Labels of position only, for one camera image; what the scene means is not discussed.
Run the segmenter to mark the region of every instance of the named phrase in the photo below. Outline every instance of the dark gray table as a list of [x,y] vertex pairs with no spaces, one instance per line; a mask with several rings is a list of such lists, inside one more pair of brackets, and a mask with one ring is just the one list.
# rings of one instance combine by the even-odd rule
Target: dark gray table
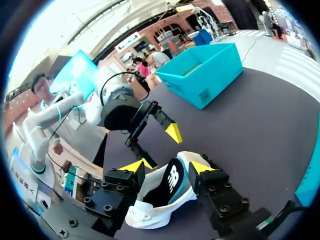
[[[272,75],[245,69],[202,111],[162,84],[148,99],[158,101],[178,123],[184,140],[176,144],[149,119],[139,143],[160,167],[179,151],[206,153],[230,175],[238,192],[250,198],[252,211],[267,207],[276,214],[288,200],[297,201],[294,193],[310,162],[319,122],[319,103],[306,92]],[[125,147],[127,137],[109,134],[104,169],[135,161]],[[298,217],[292,214],[270,239],[279,239]],[[115,237],[209,240],[218,235],[197,201],[191,201],[172,214],[166,227],[140,230],[124,223]]]

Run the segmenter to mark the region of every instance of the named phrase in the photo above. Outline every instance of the monitor screen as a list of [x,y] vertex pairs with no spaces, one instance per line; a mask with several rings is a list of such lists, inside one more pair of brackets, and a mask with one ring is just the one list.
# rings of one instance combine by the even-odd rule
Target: monitor screen
[[95,90],[95,75],[99,68],[83,52],[77,52],[61,69],[50,86],[50,92],[81,92],[86,100]]
[[142,49],[148,47],[148,44],[145,41],[140,42],[137,46],[134,47],[134,50],[140,52]]

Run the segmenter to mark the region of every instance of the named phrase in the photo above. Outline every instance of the cyan box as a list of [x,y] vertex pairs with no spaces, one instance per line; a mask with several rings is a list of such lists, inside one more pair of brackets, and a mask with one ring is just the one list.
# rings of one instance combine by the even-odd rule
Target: cyan box
[[320,122],[313,155],[305,175],[295,191],[296,197],[304,207],[311,206],[320,186]]
[[202,110],[243,71],[236,45],[215,43],[187,49],[156,74],[169,90]]

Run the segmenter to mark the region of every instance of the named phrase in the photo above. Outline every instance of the white ceiling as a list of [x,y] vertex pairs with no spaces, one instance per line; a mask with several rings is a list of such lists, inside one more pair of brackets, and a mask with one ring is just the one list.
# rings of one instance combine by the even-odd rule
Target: white ceiling
[[[17,88],[47,56],[61,50],[92,16],[116,0],[54,0],[34,18],[14,61],[7,92]],[[164,12],[178,0],[126,0],[92,22],[70,44],[73,52],[101,51],[140,22]]]

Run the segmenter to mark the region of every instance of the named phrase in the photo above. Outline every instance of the sneaker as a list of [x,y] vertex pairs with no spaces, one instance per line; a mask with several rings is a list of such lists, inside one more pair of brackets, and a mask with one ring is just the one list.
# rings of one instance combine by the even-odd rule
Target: sneaker
[[196,200],[188,179],[191,160],[210,167],[198,153],[179,152],[167,165],[145,176],[125,222],[136,229],[161,228],[169,223],[173,211],[190,200]]

